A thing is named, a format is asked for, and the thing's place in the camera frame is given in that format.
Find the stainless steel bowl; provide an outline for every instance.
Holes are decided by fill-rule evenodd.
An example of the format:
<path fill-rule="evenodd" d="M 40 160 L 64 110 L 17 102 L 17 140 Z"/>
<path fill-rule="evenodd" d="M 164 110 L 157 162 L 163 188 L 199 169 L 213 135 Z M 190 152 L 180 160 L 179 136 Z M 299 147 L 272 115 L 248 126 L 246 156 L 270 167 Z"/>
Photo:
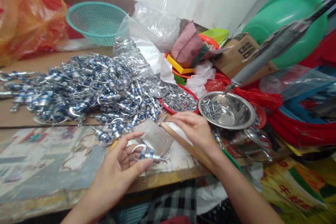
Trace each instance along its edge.
<path fill-rule="evenodd" d="M 222 111 L 219 112 L 220 116 L 216 121 L 212 120 L 202 110 L 202 101 L 207 99 L 219 102 L 219 104 L 223 106 Z M 244 98 L 232 93 L 227 93 L 225 95 L 223 95 L 223 92 L 207 93 L 200 98 L 198 108 L 202 116 L 204 116 L 210 123 L 228 130 L 242 130 L 248 128 L 256 118 L 256 112 L 252 105 Z"/>

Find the teal plastic basket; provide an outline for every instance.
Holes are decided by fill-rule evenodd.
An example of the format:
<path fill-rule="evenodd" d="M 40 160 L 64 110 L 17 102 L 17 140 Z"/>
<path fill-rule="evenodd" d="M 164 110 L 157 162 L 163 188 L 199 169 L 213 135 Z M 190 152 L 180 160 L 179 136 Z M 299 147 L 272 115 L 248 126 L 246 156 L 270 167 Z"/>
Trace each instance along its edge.
<path fill-rule="evenodd" d="M 118 28 L 127 15 L 117 6 L 105 2 L 83 2 L 72 6 L 68 24 L 95 44 L 113 46 Z"/>

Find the green plastic basin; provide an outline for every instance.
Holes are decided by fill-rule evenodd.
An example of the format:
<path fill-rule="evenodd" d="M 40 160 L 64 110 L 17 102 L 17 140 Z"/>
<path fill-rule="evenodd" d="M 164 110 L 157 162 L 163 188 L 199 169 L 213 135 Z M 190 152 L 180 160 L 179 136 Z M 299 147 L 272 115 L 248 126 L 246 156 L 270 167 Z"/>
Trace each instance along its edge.
<path fill-rule="evenodd" d="M 245 26 L 248 32 L 261 45 L 272 33 L 291 21 L 310 16 L 322 0 L 270 0 Z M 284 55 L 273 60 L 278 68 L 297 64 L 305 59 L 318 46 L 327 27 L 327 14 L 323 14 L 308 29 L 305 36 Z"/>

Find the wooden stick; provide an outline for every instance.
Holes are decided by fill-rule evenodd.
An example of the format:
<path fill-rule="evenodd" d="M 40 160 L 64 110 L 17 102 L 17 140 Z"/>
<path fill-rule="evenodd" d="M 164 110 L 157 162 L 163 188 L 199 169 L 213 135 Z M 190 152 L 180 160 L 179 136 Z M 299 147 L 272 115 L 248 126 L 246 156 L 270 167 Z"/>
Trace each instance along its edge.
<path fill-rule="evenodd" d="M 213 174 L 216 175 L 214 166 L 205 153 L 197 146 L 192 146 L 186 140 L 184 140 L 179 134 L 177 134 L 168 124 L 161 123 L 160 126 L 171 135 L 186 151 L 188 151 L 193 157 L 201 162 L 206 168 L 208 168 Z"/>

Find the yellow plastic container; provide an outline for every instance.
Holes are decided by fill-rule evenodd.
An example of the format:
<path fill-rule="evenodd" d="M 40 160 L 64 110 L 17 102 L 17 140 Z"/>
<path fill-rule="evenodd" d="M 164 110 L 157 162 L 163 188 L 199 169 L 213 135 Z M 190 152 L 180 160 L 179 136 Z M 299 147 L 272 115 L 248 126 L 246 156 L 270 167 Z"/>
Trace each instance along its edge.
<path fill-rule="evenodd" d="M 169 63 L 180 73 L 180 74 L 188 74 L 194 71 L 194 68 L 186 68 L 181 67 L 173 58 L 171 54 L 168 54 L 167 60 Z"/>

